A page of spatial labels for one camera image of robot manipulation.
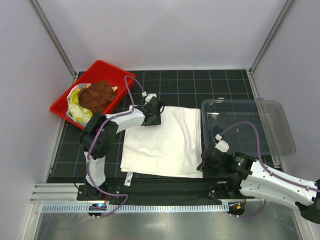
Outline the white terry towel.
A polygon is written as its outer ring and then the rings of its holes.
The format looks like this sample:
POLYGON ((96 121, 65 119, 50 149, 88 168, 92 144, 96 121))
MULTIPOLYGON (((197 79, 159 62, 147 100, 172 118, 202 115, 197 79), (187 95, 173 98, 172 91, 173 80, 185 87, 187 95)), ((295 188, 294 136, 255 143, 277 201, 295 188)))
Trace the white terry towel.
POLYGON ((167 106, 160 117, 160 125, 125 131, 121 171, 201 179, 201 111, 167 106))

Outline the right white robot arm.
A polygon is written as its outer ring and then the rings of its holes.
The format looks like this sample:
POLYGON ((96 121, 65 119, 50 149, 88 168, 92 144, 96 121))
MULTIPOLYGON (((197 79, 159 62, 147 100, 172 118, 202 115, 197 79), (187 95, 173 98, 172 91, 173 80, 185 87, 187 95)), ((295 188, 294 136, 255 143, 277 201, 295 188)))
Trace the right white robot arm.
POLYGON ((204 178, 222 178, 212 187, 216 197, 259 198, 293 210, 315 224, 320 222, 320 182, 288 175, 240 152, 228 154, 216 147, 205 148, 197 167, 204 178))

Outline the brown towel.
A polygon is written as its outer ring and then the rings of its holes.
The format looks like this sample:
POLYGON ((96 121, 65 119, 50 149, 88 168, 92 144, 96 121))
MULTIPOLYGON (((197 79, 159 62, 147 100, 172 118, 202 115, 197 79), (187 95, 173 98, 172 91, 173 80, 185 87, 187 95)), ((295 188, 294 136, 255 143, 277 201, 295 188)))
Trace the brown towel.
POLYGON ((80 106, 91 110, 92 114, 103 113, 116 97, 117 94, 105 80, 98 81, 88 88, 83 88, 78 93, 80 106))

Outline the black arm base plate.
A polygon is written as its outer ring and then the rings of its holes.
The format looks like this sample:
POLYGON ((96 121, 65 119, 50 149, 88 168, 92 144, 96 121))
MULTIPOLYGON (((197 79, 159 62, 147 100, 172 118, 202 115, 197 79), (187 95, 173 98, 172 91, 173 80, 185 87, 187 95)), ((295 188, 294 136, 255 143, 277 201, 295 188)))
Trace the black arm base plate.
POLYGON ((107 178, 100 188, 116 196, 106 196, 88 183, 78 187, 78 201, 104 201, 119 205, 123 194, 128 195, 126 205, 186 206, 213 205, 223 200, 243 200, 245 197, 229 186, 225 178, 134 178, 130 186, 123 178, 107 178))

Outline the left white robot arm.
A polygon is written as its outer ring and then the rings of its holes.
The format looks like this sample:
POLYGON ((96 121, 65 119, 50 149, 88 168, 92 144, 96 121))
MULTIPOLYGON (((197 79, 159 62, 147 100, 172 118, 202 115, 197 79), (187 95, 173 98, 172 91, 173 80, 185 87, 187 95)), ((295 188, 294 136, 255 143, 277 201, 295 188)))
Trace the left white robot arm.
POLYGON ((120 132, 140 126, 158 126, 165 103, 155 94, 148 95, 143 105, 131 105, 129 110, 115 114, 96 112, 80 135, 86 160, 85 184, 94 200, 106 194, 105 159, 120 132))

